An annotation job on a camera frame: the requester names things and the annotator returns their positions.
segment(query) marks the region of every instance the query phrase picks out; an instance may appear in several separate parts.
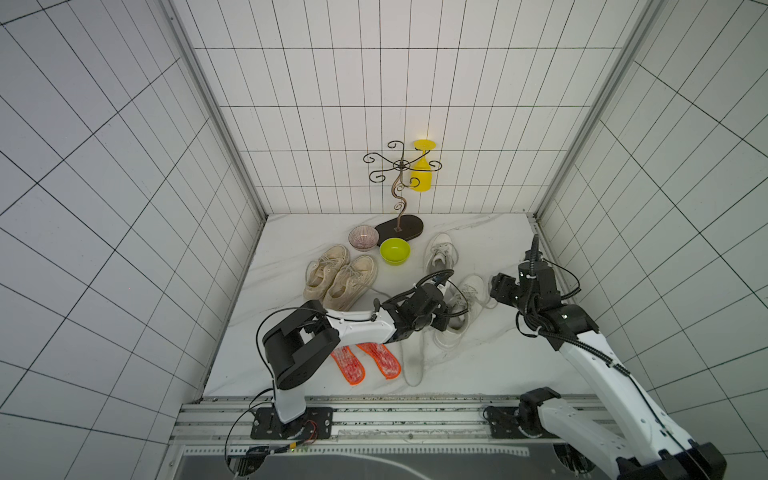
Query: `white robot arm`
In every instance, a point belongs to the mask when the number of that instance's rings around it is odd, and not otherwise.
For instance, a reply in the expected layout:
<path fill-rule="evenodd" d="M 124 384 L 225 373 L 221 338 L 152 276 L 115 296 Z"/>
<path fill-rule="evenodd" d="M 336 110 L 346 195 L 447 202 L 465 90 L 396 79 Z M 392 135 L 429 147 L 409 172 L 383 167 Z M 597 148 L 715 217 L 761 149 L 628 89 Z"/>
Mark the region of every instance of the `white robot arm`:
<path fill-rule="evenodd" d="M 496 275 L 491 297 L 518 309 L 516 322 L 522 318 L 531 330 L 521 331 L 523 335 L 543 336 L 576 368 L 624 437 L 588 419 L 546 387 L 522 395 L 514 418 L 507 421 L 527 436 L 556 435 L 610 478 L 722 480 L 726 462 L 720 452 L 711 443 L 696 443 L 667 416 L 621 364 L 592 318 L 579 306 L 562 303 L 575 293 L 561 295 L 557 290 L 554 271 L 541 258 L 536 236 L 518 270 L 519 283 L 503 273 Z M 442 300 L 452 273 L 444 270 L 421 279 L 408 292 L 381 305 L 376 301 L 373 311 L 326 311 L 316 300 L 310 301 L 265 334 L 280 421 L 285 424 L 304 413 L 301 385 L 336 347 L 395 342 L 427 326 L 444 330 L 450 313 Z"/>

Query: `white tiled wall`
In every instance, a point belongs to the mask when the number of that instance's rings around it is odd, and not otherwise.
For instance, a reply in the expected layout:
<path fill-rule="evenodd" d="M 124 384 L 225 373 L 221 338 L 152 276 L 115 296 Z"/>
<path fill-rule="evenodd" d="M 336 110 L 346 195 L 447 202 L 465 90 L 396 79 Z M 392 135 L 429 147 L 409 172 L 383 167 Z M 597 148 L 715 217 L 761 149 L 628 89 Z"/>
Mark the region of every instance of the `white tiled wall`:
<path fill-rule="evenodd" d="M 411 211 L 534 210 L 645 4 L 173 2 L 262 203 L 295 214 L 393 211 L 362 156 L 419 138 L 444 167 Z"/>
<path fill-rule="evenodd" d="M 154 0 L 0 22 L 2 476 L 154 478 L 257 211 Z"/>
<path fill-rule="evenodd" d="M 729 478 L 768 467 L 767 9 L 669 2 L 541 218 L 578 302 Z"/>

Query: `mounting plate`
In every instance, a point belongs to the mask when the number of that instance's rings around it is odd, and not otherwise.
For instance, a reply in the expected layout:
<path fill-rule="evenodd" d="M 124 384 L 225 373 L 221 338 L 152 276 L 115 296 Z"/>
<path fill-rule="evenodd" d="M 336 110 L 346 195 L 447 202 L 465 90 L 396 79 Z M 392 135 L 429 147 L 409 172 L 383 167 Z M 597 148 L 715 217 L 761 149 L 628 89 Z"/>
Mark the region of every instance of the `mounting plate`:
<path fill-rule="evenodd" d="M 520 429 L 517 420 L 518 407 L 485 407 L 483 418 L 491 426 L 491 437 L 494 439 L 556 439 L 556 435 L 544 431 L 540 436 L 526 435 Z"/>
<path fill-rule="evenodd" d="M 308 420 L 317 424 L 317 439 L 324 440 L 331 436 L 331 425 L 333 424 L 333 408 L 331 407 L 308 407 L 304 415 L 287 425 L 280 422 L 273 407 L 265 407 L 256 410 L 256 418 L 253 420 L 250 437 L 253 440 L 308 439 L 312 429 L 304 429 L 306 434 L 302 433 Z"/>
<path fill-rule="evenodd" d="M 376 245 L 381 246 L 384 240 L 389 238 L 402 238 L 405 241 L 413 240 L 424 231 L 424 222 L 416 215 L 403 214 L 400 217 L 401 230 L 395 232 L 395 228 L 397 228 L 397 217 L 376 225 L 376 231 L 379 232 L 379 242 Z"/>

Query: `green bowl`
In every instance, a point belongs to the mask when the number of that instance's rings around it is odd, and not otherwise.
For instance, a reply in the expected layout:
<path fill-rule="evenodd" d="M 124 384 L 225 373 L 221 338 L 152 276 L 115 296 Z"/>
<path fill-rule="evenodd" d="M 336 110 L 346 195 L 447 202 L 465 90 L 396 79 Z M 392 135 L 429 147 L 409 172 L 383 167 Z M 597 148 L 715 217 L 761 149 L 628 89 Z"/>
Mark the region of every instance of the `green bowl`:
<path fill-rule="evenodd" d="M 411 254 L 411 246 L 402 238 L 388 238 L 379 247 L 382 258 L 390 265 L 402 265 Z"/>

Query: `marble surface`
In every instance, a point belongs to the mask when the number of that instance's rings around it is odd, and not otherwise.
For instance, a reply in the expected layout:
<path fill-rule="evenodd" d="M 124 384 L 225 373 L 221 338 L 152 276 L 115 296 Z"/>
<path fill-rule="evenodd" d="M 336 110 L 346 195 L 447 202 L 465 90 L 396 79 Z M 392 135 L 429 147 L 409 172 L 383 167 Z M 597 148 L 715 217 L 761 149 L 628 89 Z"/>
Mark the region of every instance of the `marble surface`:
<path fill-rule="evenodd" d="M 409 289 L 424 276 L 426 244 L 437 233 L 453 239 L 459 259 L 452 278 L 458 283 L 477 273 L 484 280 L 498 272 L 517 274 L 522 254 L 533 236 L 524 214 L 422 214 L 424 233 L 411 240 L 411 257 L 400 266 L 384 263 L 378 249 L 379 275 L 373 287 L 389 295 Z M 259 359 L 257 327 L 271 311 L 300 306 L 306 267 L 335 243 L 349 248 L 352 258 L 364 254 L 347 243 L 357 225 L 377 225 L 391 214 L 270 215 L 256 255 L 237 301 L 232 319 L 214 360 L 205 396 L 253 396 L 271 385 L 270 374 Z M 368 291 L 355 310 L 372 309 Z M 262 327 L 261 334 L 285 318 L 278 313 Z M 411 387 L 401 374 L 386 380 L 376 363 L 356 346 L 351 347 L 366 368 L 366 378 L 351 386 L 330 357 L 304 385 L 307 395 L 413 395 L 413 394 L 521 394 L 550 386 L 560 393 L 591 393 L 587 383 L 544 339 L 523 337 L 515 328 L 515 310 L 498 305 L 483 310 L 457 347 L 444 351 L 425 330 L 425 372 L 420 385 Z M 402 361 L 399 344 L 388 345 Z"/>

